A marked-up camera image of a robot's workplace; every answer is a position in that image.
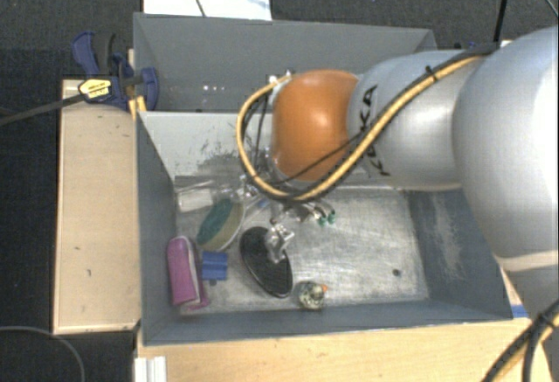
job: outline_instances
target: black oval object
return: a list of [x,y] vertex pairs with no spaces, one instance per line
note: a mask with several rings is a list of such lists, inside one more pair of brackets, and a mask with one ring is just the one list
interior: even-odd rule
[[264,243],[267,232],[262,226],[246,230],[240,240],[241,257],[260,287],[270,295],[285,298],[293,290],[291,264],[285,252],[285,259],[278,264],[268,259]]

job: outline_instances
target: gray bin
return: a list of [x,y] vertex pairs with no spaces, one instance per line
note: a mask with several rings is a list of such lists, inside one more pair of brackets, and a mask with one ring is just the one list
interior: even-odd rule
[[[340,41],[324,45],[325,32],[335,32]],[[200,51],[215,54],[204,60],[200,51],[186,53],[193,38],[208,43]],[[224,46],[242,38],[251,39],[256,61],[242,49]],[[290,48],[294,38],[299,43]],[[350,39],[353,51],[336,55]],[[237,241],[228,249],[228,281],[206,286],[210,307],[185,315],[170,303],[166,246],[178,233],[197,232],[194,219],[190,229],[179,231],[174,181],[236,181],[241,166],[233,112],[254,87],[266,82],[266,73],[317,66],[362,73],[380,60],[426,47],[434,44],[425,30],[136,16],[136,66],[156,66],[162,83],[157,111],[141,114],[137,122],[141,324],[146,345],[511,318],[499,267],[461,191],[394,191],[364,183],[359,170],[328,195],[338,214],[336,224],[323,229],[294,226],[296,238],[288,248],[296,281],[320,279],[329,285],[323,311],[302,311],[291,298],[266,295],[243,268]],[[176,48],[184,51],[180,61],[175,52],[168,54]],[[217,82],[225,76],[227,82]],[[209,107],[204,91],[198,90],[211,80],[225,90]],[[266,120],[263,144],[268,136]],[[252,220],[256,225],[265,222],[265,213]]]

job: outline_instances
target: yellow cable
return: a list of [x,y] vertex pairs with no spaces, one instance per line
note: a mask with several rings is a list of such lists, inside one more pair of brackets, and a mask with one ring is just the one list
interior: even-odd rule
[[[416,96],[421,94],[424,90],[429,88],[432,84],[434,84],[437,80],[443,79],[445,76],[454,73],[455,71],[459,70],[462,66],[465,66],[474,60],[478,59],[480,56],[472,56],[469,58],[462,59],[458,62],[450,64],[445,68],[438,70],[433,75],[425,78],[421,82],[418,82],[416,86],[410,88],[408,91],[403,93],[400,97],[398,97],[384,112],[384,114],[377,120],[377,122],[373,125],[367,135],[362,139],[359,145],[355,148],[355,150],[346,158],[346,160],[340,165],[340,167],[332,172],[332,174],[324,180],[321,184],[316,186],[311,191],[305,192],[297,197],[294,197],[293,200],[295,201],[305,201],[310,198],[313,198],[322,192],[326,191],[332,185],[336,184],[340,178],[342,178],[346,172],[348,172],[351,167],[359,160],[362,154],[364,154],[370,145],[375,141],[375,139],[380,135],[386,125],[392,120],[392,118],[404,107],[407,103],[409,103],[412,99]],[[252,167],[252,164],[245,152],[245,148],[243,146],[243,140],[241,135],[241,129],[243,125],[243,120],[245,118],[246,112],[250,108],[250,106],[262,95],[269,93],[276,87],[278,84],[283,83],[287,80],[291,79],[291,76],[284,76],[280,80],[276,80],[265,87],[260,88],[256,93],[249,97],[249,99],[245,102],[243,107],[240,109],[237,118],[237,146],[241,161],[245,166],[247,172],[251,176],[252,180],[255,184],[260,186],[261,189],[278,196],[278,197],[287,197],[289,193],[280,191],[277,188],[269,185],[265,182],[262,178],[259,177],[256,170]]]

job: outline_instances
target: gray carpet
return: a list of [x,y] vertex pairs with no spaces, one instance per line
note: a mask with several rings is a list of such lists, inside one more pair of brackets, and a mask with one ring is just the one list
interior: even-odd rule
[[[440,47],[488,41],[500,0],[271,0],[276,19],[430,28]],[[112,31],[132,45],[141,0],[0,0],[0,107],[24,110],[59,97],[80,73],[70,53],[81,31]],[[556,24],[543,0],[510,0],[503,37]],[[57,190],[57,114],[0,128],[0,326],[48,329]],[[64,350],[0,333],[0,379],[77,380]],[[129,334],[72,340],[88,380],[131,378]],[[28,365],[17,356],[34,356]],[[45,372],[47,363],[52,366]]]

